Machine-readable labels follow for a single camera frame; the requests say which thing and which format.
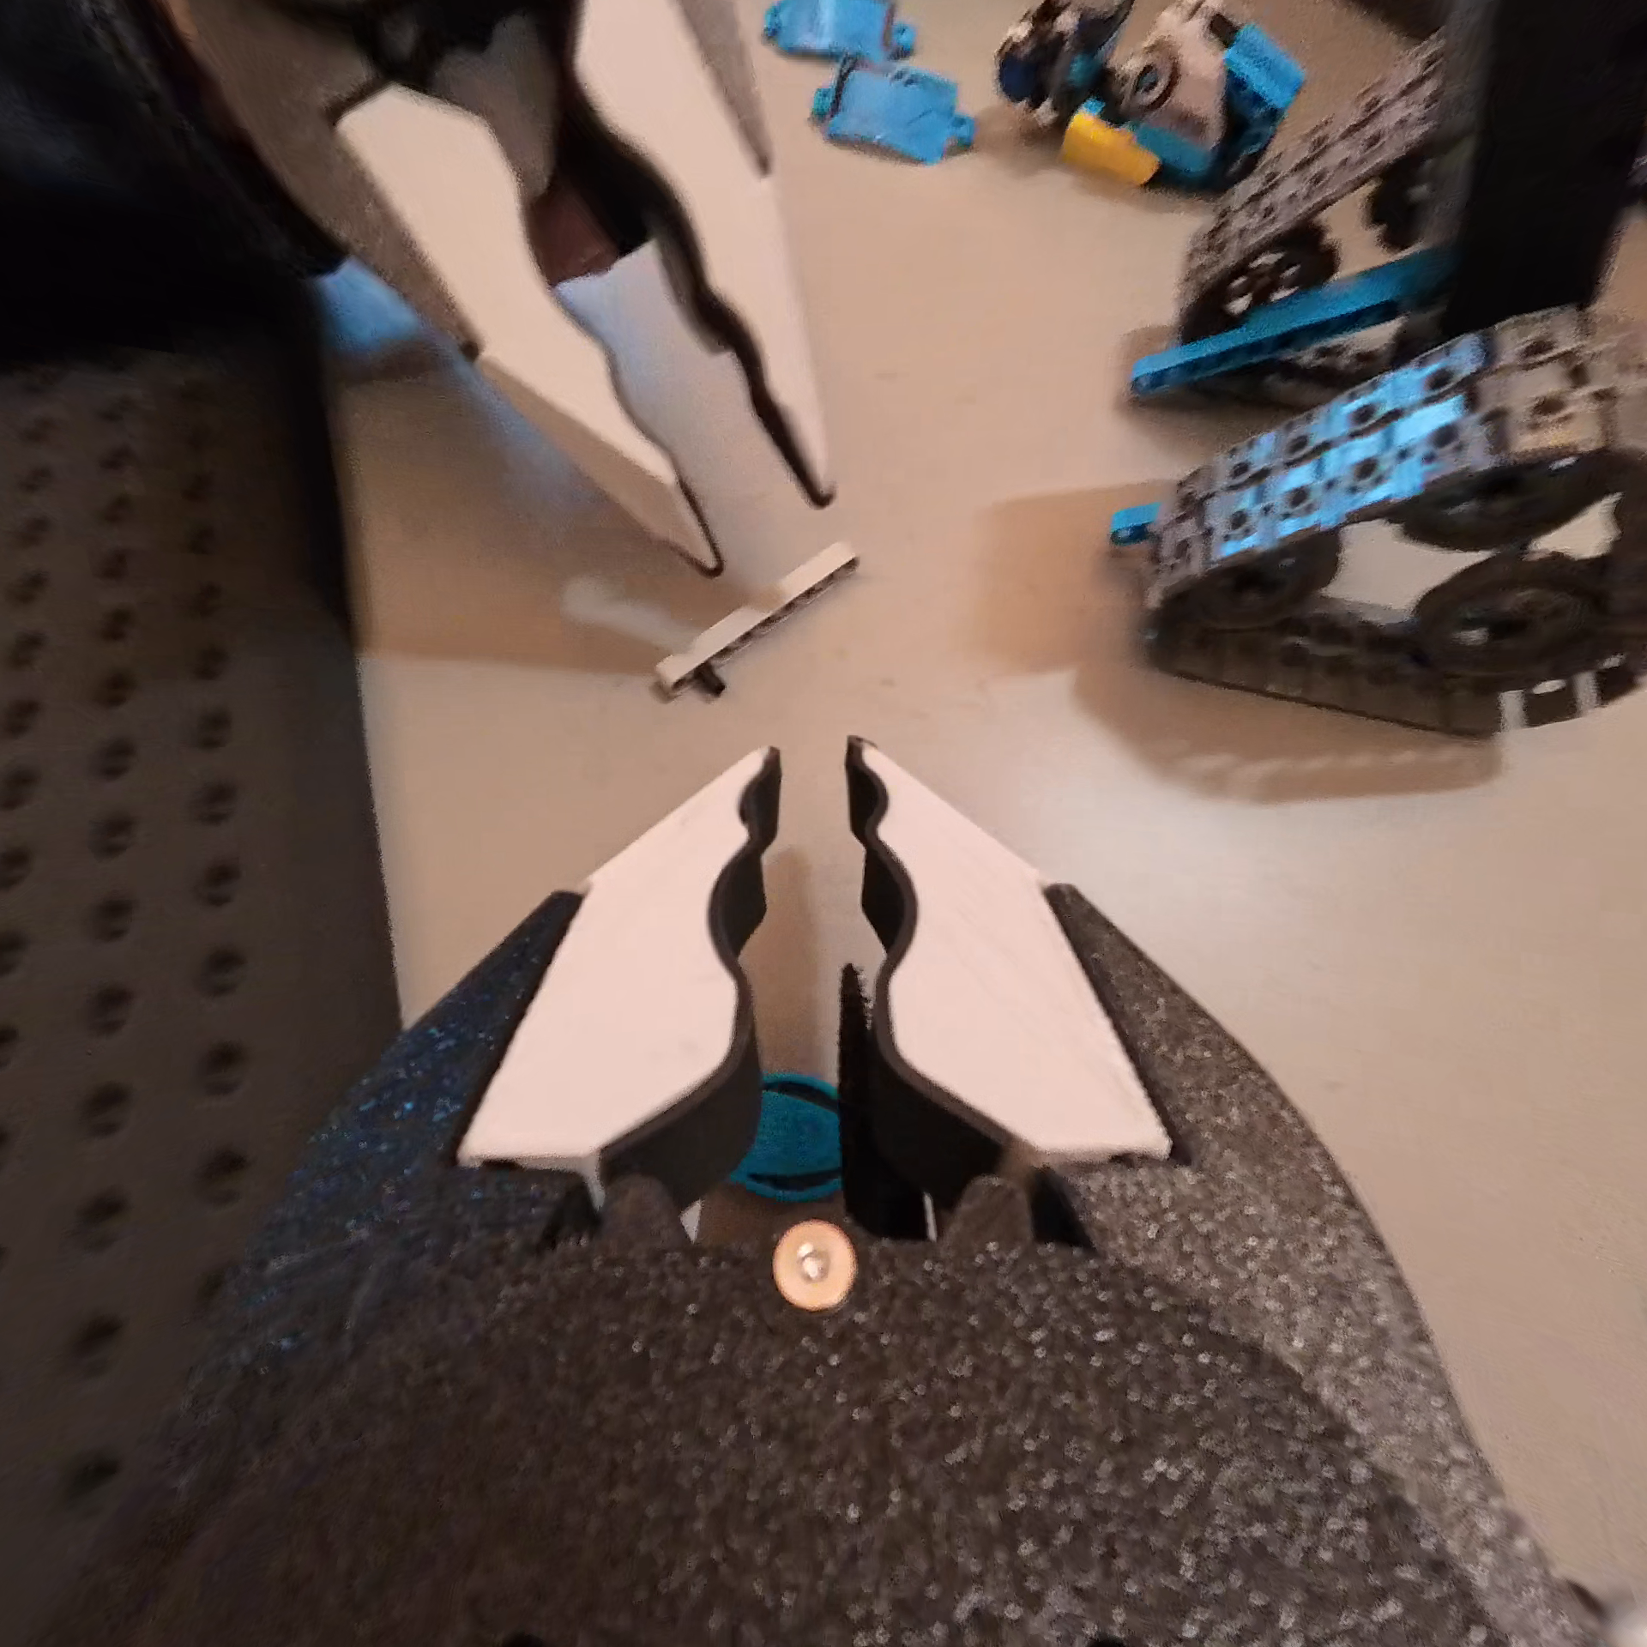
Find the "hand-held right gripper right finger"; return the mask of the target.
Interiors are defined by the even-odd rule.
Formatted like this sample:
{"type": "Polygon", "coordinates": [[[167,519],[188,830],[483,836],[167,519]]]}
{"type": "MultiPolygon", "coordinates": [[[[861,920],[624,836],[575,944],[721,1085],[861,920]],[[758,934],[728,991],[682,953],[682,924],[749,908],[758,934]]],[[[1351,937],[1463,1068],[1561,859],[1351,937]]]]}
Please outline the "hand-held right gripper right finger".
{"type": "Polygon", "coordinates": [[[1173,1140],[1052,883],[874,743],[847,745],[872,986],[872,1135],[898,1168],[1162,1162],[1173,1140]]]}

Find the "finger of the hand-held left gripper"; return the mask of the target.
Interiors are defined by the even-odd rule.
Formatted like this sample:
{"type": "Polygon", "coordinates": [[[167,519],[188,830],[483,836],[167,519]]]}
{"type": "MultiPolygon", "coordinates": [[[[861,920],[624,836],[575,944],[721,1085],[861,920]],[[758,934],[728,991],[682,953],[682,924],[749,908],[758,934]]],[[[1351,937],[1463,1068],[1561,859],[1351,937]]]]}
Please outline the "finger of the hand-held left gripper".
{"type": "Polygon", "coordinates": [[[659,200],[688,313],[741,362],[797,484],[830,508],[814,337],[737,4],[581,4],[577,92],[659,200]]]}
{"type": "Polygon", "coordinates": [[[522,182],[491,127],[386,88],[337,131],[455,303],[476,374],[644,533],[717,577],[727,564],[675,462],[620,402],[606,348],[547,282],[522,182]]]}

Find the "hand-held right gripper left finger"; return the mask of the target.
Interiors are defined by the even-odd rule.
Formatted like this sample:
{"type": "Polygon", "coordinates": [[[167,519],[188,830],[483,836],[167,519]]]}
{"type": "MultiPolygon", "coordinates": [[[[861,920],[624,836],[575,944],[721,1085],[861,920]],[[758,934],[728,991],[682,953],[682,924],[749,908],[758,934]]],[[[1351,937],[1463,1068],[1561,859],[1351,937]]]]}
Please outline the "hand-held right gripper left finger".
{"type": "Polygon", "coordinates": [[[741,955],[779,796],[779,752],[752,752],[587,880],[461,1165],[561,1170],[595,1201],[648,1176],[697,1205],[731,1176],[763,1103],[741,955]]]}

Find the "blue long brick piece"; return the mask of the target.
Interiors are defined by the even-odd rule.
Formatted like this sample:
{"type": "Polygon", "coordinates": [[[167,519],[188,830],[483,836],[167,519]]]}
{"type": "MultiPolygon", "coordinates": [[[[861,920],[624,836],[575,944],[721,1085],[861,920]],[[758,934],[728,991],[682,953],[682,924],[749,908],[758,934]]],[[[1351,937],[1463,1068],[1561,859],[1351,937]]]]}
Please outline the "blue long brick piece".
{"type": "Polygon", "coordinates": [[[731,1186],[781,1205],[840,1193],[840,1103],[830,1081],[805,1072],[763,1078],[758,1138],[731,1186]]]}

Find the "grey holed toy beam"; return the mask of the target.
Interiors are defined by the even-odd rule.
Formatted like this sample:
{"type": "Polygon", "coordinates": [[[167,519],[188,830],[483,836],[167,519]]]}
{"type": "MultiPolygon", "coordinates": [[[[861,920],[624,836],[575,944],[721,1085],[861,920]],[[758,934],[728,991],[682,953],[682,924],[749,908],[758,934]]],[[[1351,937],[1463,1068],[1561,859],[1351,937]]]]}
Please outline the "grey holed toy beam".
{"type": "Polygon", "coordinates": [[[693,689],[709,697],[723,694],[723,672],[744,649],[853,577],[858,567],[858,553],[849,543],[832,543],[807,558],[777,582],[760,588],[746,605],[702,631],[690,648],[661,659],[654,669],[655,694],[661,701],[675,701],[693,689]]]}

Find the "blue grey tracked toy robot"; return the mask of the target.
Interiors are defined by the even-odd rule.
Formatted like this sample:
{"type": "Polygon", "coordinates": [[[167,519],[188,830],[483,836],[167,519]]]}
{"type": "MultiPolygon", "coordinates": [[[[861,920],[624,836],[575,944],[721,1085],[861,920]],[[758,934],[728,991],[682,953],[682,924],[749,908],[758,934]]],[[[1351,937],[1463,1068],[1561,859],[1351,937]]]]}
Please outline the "blue grey tracked toy robot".
{"type": "Polygon", "coordinates": [[[1645,4],[1452,4],[1224,196],[1130,389],[1309,409],[1116,514],[1154,669],[1448,738],[1645,686],[1643,152],[1645,4]]]}

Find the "person's left forearm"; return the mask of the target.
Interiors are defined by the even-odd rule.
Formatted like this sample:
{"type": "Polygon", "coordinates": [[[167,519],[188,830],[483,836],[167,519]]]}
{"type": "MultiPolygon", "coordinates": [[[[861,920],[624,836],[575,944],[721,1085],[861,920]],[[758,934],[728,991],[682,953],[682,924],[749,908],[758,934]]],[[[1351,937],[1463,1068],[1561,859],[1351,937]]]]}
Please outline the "person's left forearm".
{"type": "Polygon", "coordinates": [[[3,4],[3,362],[234,310],[342,257],[157,4],[3,4]]]}

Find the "grey desk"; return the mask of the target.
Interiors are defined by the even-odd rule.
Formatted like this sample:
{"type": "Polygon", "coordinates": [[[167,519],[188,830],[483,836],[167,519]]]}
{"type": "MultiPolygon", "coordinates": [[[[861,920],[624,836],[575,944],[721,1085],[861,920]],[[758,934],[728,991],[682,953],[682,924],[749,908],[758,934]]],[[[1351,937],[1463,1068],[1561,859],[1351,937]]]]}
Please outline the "grey desk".
{"type": "Polygon", "coordinates": [[[654,257],[568,294],[679,441],[721,582],[640,539],[367,271],[322,285],[400,1019],[777,745],[758,1033],[767,1064],[832,1072],[839,973],[879,955],[843,778],[870,738],[1267,1064],[1370,1205],[1554,1565],[1643,1596],[1645,694],[1463,745],[1148,669],[1106,521],[1270,423],[1124,402],[1201,210],[1019,134],[991,85],[1019,4],[902,12],[975,154],[835,148],[807,119],[818,67],[752,43],[830,514],[654,257]],[[723,694],[655,694],[661,659],[832,543],[858,572],[744,649],[723,694]]]}

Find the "blue flat plastic piece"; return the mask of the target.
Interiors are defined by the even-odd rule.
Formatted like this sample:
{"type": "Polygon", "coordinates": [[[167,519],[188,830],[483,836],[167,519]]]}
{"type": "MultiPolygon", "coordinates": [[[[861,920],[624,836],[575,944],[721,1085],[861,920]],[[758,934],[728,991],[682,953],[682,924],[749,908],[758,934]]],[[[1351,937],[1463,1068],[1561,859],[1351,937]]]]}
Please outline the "blue flat plastic piece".
{"type": "Polygon", "coordinates": [[[832,61],[902,61],[916,53],[916,25],[899,19],[898,4],[772,4],[763,37],[781,53],[832,61]]]}
{"type": "Polygon", "coordinates": [[[959,85],[907,61],[849,53],[814,92],[814,127],[832,142],[934,166],[975,145],[975,121],[959,85]]]}

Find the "blue white toy assembly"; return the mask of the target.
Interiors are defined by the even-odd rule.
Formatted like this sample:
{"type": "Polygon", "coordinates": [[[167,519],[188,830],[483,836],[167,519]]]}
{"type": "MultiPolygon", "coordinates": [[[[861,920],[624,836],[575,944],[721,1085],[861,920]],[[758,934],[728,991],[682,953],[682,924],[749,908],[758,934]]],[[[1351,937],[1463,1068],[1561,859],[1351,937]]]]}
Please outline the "blue white toy assembly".
{"type": "Polygon", "coordinates": [[[1220,196],[1267,156],[1305,70],[1220,4],[1168,4],[1124,53],[1133,12],[1031,5],[998,44],[998,92],[1056,134],[1073,170],[1220,196]]]}

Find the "black dimpled mat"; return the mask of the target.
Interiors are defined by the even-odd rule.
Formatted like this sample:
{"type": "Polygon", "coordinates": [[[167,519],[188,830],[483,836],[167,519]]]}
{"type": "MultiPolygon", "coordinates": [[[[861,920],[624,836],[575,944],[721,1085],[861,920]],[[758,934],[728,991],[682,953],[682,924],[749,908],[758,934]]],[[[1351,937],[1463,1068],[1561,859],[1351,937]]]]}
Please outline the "black dimpled mat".
{"type": "Polygon", "coordinates": [[[3,382],[3,1645],[398,1030],[305,340],[3,382]]]}

